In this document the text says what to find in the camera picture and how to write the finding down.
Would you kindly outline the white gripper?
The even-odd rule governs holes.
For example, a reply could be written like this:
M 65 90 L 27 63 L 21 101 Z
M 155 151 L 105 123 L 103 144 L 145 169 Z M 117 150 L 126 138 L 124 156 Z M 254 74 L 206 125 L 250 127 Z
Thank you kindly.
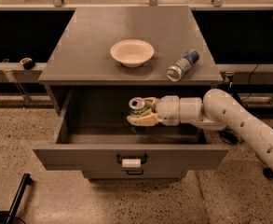
M 156 97 L 145 97 L 146 107 L 156 110 L 157 115 L 148 113 L 141 116 L 127 116 L 127 121 L 131 125 L 138 127 L 152 127 L 159 122 L 166 126 L 177 126 L 180 123 L 179 101 L 178 96 L 164 96 L 160 100 Z

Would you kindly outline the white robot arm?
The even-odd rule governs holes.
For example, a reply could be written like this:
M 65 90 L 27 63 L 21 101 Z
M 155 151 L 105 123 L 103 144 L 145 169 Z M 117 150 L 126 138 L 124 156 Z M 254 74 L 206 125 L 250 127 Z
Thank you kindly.
M 205 130 L 231 128 L 273 171 L 273 129 L 249 113 L 230 94 L 211 89 L 202 98 L 176 95 L 134 97 L 129 101 L 127 121 L 136 127 L 191 124 Z

